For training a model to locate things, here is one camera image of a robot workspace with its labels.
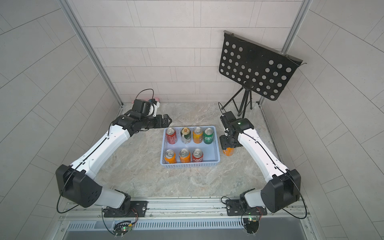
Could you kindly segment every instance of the black perforated panel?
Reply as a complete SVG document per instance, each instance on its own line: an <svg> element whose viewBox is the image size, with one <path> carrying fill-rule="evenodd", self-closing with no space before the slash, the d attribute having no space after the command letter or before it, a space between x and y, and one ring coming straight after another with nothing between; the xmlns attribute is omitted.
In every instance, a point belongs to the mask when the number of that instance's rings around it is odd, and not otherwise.
<svg viewBox="0 0 384 240"><path fill-rule="evenodd" d="M272 101L301 63L298 58L224 31L219 72Z"/></svg>

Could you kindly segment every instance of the green soda can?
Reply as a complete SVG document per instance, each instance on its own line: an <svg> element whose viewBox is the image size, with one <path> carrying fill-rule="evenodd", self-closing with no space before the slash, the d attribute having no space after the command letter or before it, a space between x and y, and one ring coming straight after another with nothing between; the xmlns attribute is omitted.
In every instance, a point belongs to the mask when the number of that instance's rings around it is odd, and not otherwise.
<svg viewBox="0 0 384 240"><path fill-rule="evenodd" d="M211 144L214 141L214 130L210 127L207 127L204 130L203 141L205 144Z"/></svg>

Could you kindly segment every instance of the red soda can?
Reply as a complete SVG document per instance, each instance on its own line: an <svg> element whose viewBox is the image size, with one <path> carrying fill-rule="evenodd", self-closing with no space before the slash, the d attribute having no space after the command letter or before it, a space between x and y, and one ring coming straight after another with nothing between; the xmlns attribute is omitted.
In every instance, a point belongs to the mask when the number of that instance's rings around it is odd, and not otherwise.
<svg viewBox="0 0 384 240"><path fill-rule="evenodd" d="M169 144L175 144L177 142L176 131L172 127L166 130L166 137Z"/></svg>

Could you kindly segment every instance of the white tile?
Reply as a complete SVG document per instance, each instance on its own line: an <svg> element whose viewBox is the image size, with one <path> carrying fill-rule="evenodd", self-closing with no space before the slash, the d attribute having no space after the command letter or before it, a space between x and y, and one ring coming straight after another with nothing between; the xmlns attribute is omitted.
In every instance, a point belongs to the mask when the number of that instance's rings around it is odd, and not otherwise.
<svg viewBox="0 0 384 240"><path fill-rule="evenodd" d="M286 88L283 90L277 99L288 118L289 123L292 125L296 119L303 113L300 105L292 95L291 91Z"/></svg>
<svg viewBox="0 0 384 240"><path fill-rule="evenodd" d="M103 38L101 37L97 27L83 27L85 35L94 48L106 48Z"/></svg>
<svg viewBox="0 0 384 240"><path fill-rule="evenodd" d="M0 195L7 194L53 130L54 127L30 112L0 143Z"/></svg>
<svg viewBox="0 0 384 240"><path fill-rule="evenodd" d="M169 103L194 103L206 102L206 94L168 94Z"/></svg>
<svg viewBox="0 0 384 240"><path fill-rule="evenodd" d="M300 5L300 2L263 2L256 27L290 28Z"/></svg>
<svg viewBox="0 0 384 240"><path fill-rule="evenodd" d="M0 89L0 140L25 117L45 96L24 73Z"/></svg>
<svg viewBox="0 0 384 240"><path fill-rule="evenodd" d="M320 184L341 176L339 168L308 119L296 128L295 133Z"/></svg>
<svg viewBox="0 0 384 240"><path fill-rule="evenodd" d="M211 48L222 48L224 30L240 35L249 40L261 43L265 28L211 28Z"/></svg>
<svg viewBox="0 0 384 240"><path fill-rule="evenodd" d="M81 61L81 63L78 64L78 67L90 83L99 74L89 56L87 56L83 61Z"/></svg>
<svg viewBox="0 0 384 240"><path fill-rule="evenodd" d="M343 176L337 177L335 179L332 179L328 182L325 182L321 185L324 189L325 193L332 192L336 189L346 187L348 186L347 181L345 181L345 178Z"/></svg>
<svg viewBox="0 0 384 240"><path fill-rule="evenodd" d="M83 81L72 70L40 101L39 105L61 121L85 88Z"/></svg>
<svg viewBox="0 0 384 240"><path fill-rule="evenodd" d="M348 239L380 239L375 227L350 187L327 193Z"/></svg>
<svg viewBox="0 0 384 240"><path fill-rule="evenodd" d="M141 48L98 48L108 67L146 66Z"/></svg>
<svg viewBox="0 0 384 240"><path fill-rule="evenodd" d="M330 21L308 11L297 35L311 48L317 50L332 26L333 23Z"/></svg>
<svg viewBox="0 0 384 240"><path fill-rule="evenodd" d="M4 0L2 1L0 14L15 28L59 8L56 1L50 0Z"/></svg>
<svg viewBox="0 0 384 240"><path fill-rule="evenodd" d="M361 146L365 149L368 155L376 163L376 165L384 172L384 132L372 137L366 142L362 143Z"/></svg>
<svg viewBox="0 0 384 240"><path fill-rule="evenodd" d="M320 225L322 227L339 225L339 220L321 188L309 161L304 162L296 169L301 175L301 184L305 188Z"/></svg>
<svg viewBox="0 0 384 240"><path fill-rule="evenodd" d="M308 80L304 80L295 98L320 138L341 124L341 120Z"/></svg>
<svg viewBox="0 0 384 240"><path fill-rule="evenodd" d="M55 216L55 213L56 213L55 208L36 204L31 215L53 218Z"/></svg>
<svg viewBox="0 0 384 240"><path fill-rule="evenodd" d="M327 146L371 221L383 221L384 192L376 187L384 184L384 175L350 132Z"/></svg>
<svg viewBox="0 0 384 240"><path fill-rule="evenodd" d="M380 64L384 53L349 32L339 29L322 57L367 98L372 99L384 90L384 69Z"/></svg>
<svg viewBox="0 0 384 240"><path fill-rule="evenodd" d="M202 48L200 51L200 66L217 67L220 64L221 48Z"/></svg>
<svg viewBox="0 0 384 240"><path fill-rule="evenodd" d="M381 124L384 122L383 112L331 65L324 69L313 86L360 143L384 130Z"/></svg>
<svg viewBox="0 0 384 240"><path fill-rule="evenodd" d="M62 43L75 35L61 9L45 15L44 18Z"/></svg>
<svg viewBox="0 0 384 240"><path fill-rule="evenodd" d="M134 26L126 1L73 0L85 26Z"/></svg>
<svg viewBox="0 0 384 240"><path fill-rule="evenodd" d="M322 227L325 237L347 237L341 225Z"/></svg>
<svg viewBox="0 0 384 240"><path fill-rule="evenodd" d="M383 17L383 8L383 1L326 1L320 16L364 39Z"/></svg>
<svg viewBox="0 0 384 240"><path fill-rule="evenodd" d="M266 28L261 44L270 48L282 48L290 28Z"/></svg>
<svg viewBox="0 0 384 240"><path fill-rule="evenodd" d="M304 153L303 148L300 145L299 140L297 139L291 124L289 123L285 113L282 113L280 117L276 120L277 126L283 136L285 145L288 148L288 151L292 159L296 159Z"/></svg>
<svg viewBox="0 0 384 240"><path fill-rule="evenodd" d="M159 94L178 94L180 91L183 94L195 94L195 83L158 83L157 88L159 89Z"/></svg>
<svg viewBox="0 0 384 240"><path fill-rule="evenodd" d="M253 6L260 2L242 1L202 1L201 26L248 27Z"/></svg>
<svg viewBox="0 0 384 240"><path fill-rule="evenodd" d="M158 48L209 48L210 45L210 28L153 28L153 33Z"/></svg>
<svg viewBox="0 0 384 240"><path fill-rule="evenodd" d="M72 107L40 149L38 156L59 165L85 122L86 118Z"/></svg>
<svg viewBox="0 0 384 240"><path fill-rule="evenodd" d="M298 36L295 37L288 54L303 59L303 63L307 63L300 67L300 71L311 83L316 80L327 65L327 61L318 55Z"/></svg>
<svg viewBox="0 0 384 240"><path fill-rule="evenodd" d="M105 67L104 69L112 83L131 82L125 67Z"/></svg>
<svg viewBox="0 0 384 240"><path fill-rule="evenodd" d="M49 124L51 124L53 127L57 127L57 125L59 125L59 121L54 117L52 116L51 114L49 114L49 112L47 112L44 108L42 108L40 105L36 105L32 111L34 113L36 113L37 115L39 115L42 119L44 119L45 121L47 121Z"/></svg>
<svg viewBox="0 0 384 240"><path fill-rule="evenodd" d="M87 122L85 123L83 129L80 131L78 137L81 140L83 140L86 144L91 145L106 114L107 112L104 111L101 105L97 104L91 116L88 118Z"/></svg>
<svg viewBox="0 0 384 240"><path fill-rule="evenodd" d="M194 26L193 1L135 1L141 26Z"/></svg>
<svg viewBox="0 0 384 240"><path fill-rule="evenodd" d="M59 167L58 165L55 165L55 164L51 163L50 161L42 159L39 156L35 156L33 158L33 160L31 161L31 164L35 165L36 167L39 167L41 169L44 169L50 173L53 173L53 174L55 174L56 169Z"/></svg>
<svg viewBox="0 0 384 240"><path fill-rule="evenodd" d="M52 177L52 173L28 165L0 203L0 211L8 216L0 220L0 225L3 227L2 238L16 238Z"/></svg>
<svg viewBox="0 0 384 240"><path fill-rule="evenodd" d="M81 60L74 45L71 41L67 41L34 63L24 73L48 93Z"/></svg>
<svg viewBox="0 0 384 240"><path fill-rule="evenodd" d="M92 113L97 103L107 90L104 80L97 76L93 82L84 90L80 95L78 101L87 110L88 113Z"/></svg>
<svg viewBox="0 0 384 240"><path fill-rule="evenodd" d="M176 67L178 82L214 82L216 67Z"/></svg>
<svg viewBox="0 0 384 240"><path fill-rule="evenodd" d="M193 48L148 48L152 66L194 66Z"/></svg>
<svg viewBox="0 0 384 240"><path fill-rule="evenodd" d="M99 27L98 29L107 48L156 47L152 28Z"/></svg>
<svg viewBox="0 0 384 240"><path fill-rule="evenodd" d="M13 79L55 47L37 21L6 32L0 36L0 73Z"/></svg>
<svg viewBox="0 0 384 240"><path fill-rule="evenodd" d="M136 82L172 82L169 67L131 67Z"/></svg>
<svg viewBox="0 0 384 240"><path fill-rule="evenodd" d="M116 86L121 94L135 94L135 95L137 95L143 89L153 88L152 83L116 83Z"/></svg>
<svg viewBox="0 0 384 240"><path fill-rule="evenodd" d="M339 137L341 137L344 133L346 133L348 131L348 128L344 125L344 123L340 124L339 126L337 126L337 128L335 128L334 130L332 130L332 132L330 132L328 135L326 135L325 137L323 137L322 141L324 143L325 146L328 146L330 145L333 141L335 141L336 139L338 139Z"/></svg>

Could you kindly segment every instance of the tripod stand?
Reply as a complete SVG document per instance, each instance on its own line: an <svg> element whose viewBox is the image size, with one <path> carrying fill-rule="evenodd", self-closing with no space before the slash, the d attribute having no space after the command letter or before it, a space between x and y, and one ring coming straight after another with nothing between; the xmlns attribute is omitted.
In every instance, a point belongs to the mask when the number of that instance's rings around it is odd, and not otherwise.
<svg viewBox="0 0 384 240"><path fill-rule="evenodd" d="M237 105L235 103L235 100L234 98L241 92L241 90L245 89L245 92L244 92L244 95L243 95L243 100L241 101L241 105L240 105L240 109L237 108ZM240 88L239 91L237 91L237 93L235 93L235 95L233 95L233 97L231 97L231 99L229 99L229 101L221 108L222 110L231 102L233 101L233 103L235 104L235 108L236 108L236 111L237 111L237 116L240 117L241 114L243 114L242 118L244 118L245 116L245 109L246 107L248 106L248 104L250 104L250 109L252 109L252 91L249 90L248 88L246 87L242 87Z"/></svg>

